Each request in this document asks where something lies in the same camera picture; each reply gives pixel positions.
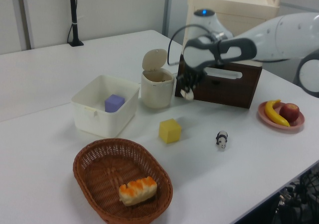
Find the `apple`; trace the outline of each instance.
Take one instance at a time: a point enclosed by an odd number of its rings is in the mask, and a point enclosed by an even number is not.
[[[279,115],[284,117],[289,123],[294,122],[299,117],[299,107],[293,103],[284,104],[279,111]]]

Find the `white wall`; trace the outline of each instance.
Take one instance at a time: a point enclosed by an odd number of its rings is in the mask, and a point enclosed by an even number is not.
[[[21,51],[24,46],[20,39],[23,31],[19,33],[13,0],[0,0],[0,54]]]
[[[169,0],[166,33],[169,38],[186,24],[187,9],[187,0]],[[319,0],[281,0],[278,16],[307,11],[319,12]],[[184,32],[181,32],[174,40],[182,44],[183,38]],[[298,64],[299,60],[290,60],[280,63],[264,63],[263,68],[293,82]]]
[[[66,43],[70,0],[24,0],[32,48]],[[155,30],[162,32],[165,0],[78,0],[80,40]]]

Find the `wicker basket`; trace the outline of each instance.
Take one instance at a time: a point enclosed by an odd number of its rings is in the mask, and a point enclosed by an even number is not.
[[[109,224],[148,224],[166,210],[173,196],[166,171],[144,147],[126,139],[88,144],[75,157],[73,172],[90,205]],[[158,184],[155,196],[124,206],[119,186],[147,176]]]

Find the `yellow block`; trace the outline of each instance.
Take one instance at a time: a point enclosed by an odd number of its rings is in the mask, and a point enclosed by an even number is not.
[[[173,118],[159,123],[159,136],[165,143],[179,141],[181,126]]]

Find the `purple sponge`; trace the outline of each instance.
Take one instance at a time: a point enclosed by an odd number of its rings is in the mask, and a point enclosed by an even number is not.
[[[105,100],[105,112],[113,113],[124,104],[125,100],[123,97],[117,95],[111,95]]]

